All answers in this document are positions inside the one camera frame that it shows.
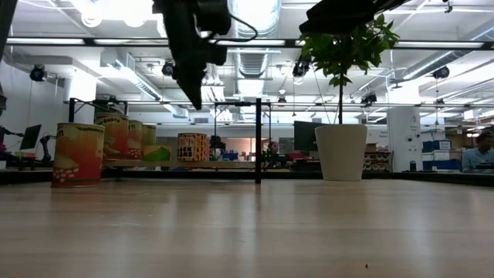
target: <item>computer monitor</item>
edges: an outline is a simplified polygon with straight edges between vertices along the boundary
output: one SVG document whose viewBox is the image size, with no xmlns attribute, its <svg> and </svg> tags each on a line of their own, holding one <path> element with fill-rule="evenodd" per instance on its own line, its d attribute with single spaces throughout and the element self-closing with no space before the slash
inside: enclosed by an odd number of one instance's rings
<svg viewBox="0 0 494 278">
<path fill-rule="evenodd" d="M 296 120 L 293 123 L 295 134 L 294 148 L 298 151 L 317 151 L 316 128 L 324 125 Z"/>
<path fill-rule="evenodd" d="M 21 150 L 28 150 L 36 147 L 38 143 L 39 131 L 41 130 L 41 124 L 33 127 L 28 127 L 24 131 L 24 138 L 21 143 Z"/>
</svg>

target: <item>potted plant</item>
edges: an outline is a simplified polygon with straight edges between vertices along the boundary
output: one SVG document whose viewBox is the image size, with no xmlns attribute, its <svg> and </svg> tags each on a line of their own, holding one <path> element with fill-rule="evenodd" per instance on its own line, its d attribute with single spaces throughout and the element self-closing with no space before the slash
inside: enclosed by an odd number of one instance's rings
<svg viewBox="0 0 494 278">
<path fill-rule="evenodd" d="M 339 125 L 316 129 L 321 169 L 325 180 L 361 180 L 367 128 L 359 124 L 343 124 L 343 89 L 352 81 L 348 70 L 358 66 L 367 74 L 370 64 L 379 67 L 381 54 L 398 41 L 384 15 L 359 25 L 346 34 L 302 34 L 305 42 L 302 55 L 311 56 L 316 70 L 332 76 L 330 85 L 340 88 L 338 103 Z"/>
</svg>

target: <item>white column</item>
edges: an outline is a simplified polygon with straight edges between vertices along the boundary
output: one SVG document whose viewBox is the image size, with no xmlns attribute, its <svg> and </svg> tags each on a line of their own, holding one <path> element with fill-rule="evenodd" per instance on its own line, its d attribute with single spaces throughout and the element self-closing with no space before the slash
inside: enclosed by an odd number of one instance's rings
<svg viewBox="0 0 494 278">
<path fill-rule="evenodd" d="M 75 97 L 80 100 L 91 101 L 96 98 L 96 78 L 83 71 L 78 71 L 72 78 L 66 79 L 65 82 L 65 99 Z M 81 103 L 76 105 L 76 110 L 82 106 Z M 84 105 L 74 116 L 74 122 L 80 124 L 93 124 L 94 107 Z"/>
<path fill-rule="evenodd" d="M 411 161 L 415 161 L 417 171 L 423 170 L 420 119 L 417 107 L 398 107 L 387 111 L 394 172 L 410 170 Z"/>
</svg>

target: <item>white planter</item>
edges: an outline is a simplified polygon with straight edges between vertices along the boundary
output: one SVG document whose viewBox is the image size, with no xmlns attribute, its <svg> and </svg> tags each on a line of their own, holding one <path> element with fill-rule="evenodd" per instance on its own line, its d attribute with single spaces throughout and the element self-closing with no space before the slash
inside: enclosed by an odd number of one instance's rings
<svg viewBox="0 0 494 278">
<path fill-rule="evenodd" d="M 367 127 L 330 124 L 316 128 L 317 149 L 325 181 L 362 179 Z"/>
</svg>

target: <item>plant stem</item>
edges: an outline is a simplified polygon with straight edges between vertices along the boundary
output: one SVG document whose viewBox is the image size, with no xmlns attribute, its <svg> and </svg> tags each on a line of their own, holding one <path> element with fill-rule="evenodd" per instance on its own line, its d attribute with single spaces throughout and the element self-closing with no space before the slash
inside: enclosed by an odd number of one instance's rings
<svg viewBox="0 0 494 278">
<path fill-rule="evenodd" d="M 340 73 L 340 101 L 338 102 L 338 109 L 340 110 L 338 121 L 340 124 L 343 124 L 343 73 Z"/>
</svg>

